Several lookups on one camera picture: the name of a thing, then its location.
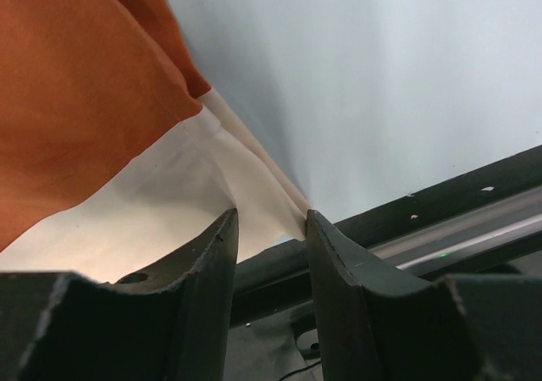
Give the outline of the orange and cream underwear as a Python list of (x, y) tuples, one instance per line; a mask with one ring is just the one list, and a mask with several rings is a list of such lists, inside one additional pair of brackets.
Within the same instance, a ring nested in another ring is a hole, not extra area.
[(1, 269), (114, 282), (239, 213), (245, 260), (306, 198), (191, 61), (166, 0), (1, 0)]

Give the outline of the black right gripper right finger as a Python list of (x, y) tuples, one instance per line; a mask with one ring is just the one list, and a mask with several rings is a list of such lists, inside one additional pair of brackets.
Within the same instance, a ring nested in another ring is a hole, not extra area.
[(540, 379), (540, 279), (420, 279), (316, 211), (307, 215), (307, 252), (325, 379)]

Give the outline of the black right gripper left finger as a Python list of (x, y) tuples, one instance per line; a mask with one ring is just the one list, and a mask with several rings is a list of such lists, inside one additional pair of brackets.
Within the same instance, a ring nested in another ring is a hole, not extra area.
[(114, 284), (3, 273), (4, 380), (220, 380), (238, 251), (230, 209)]

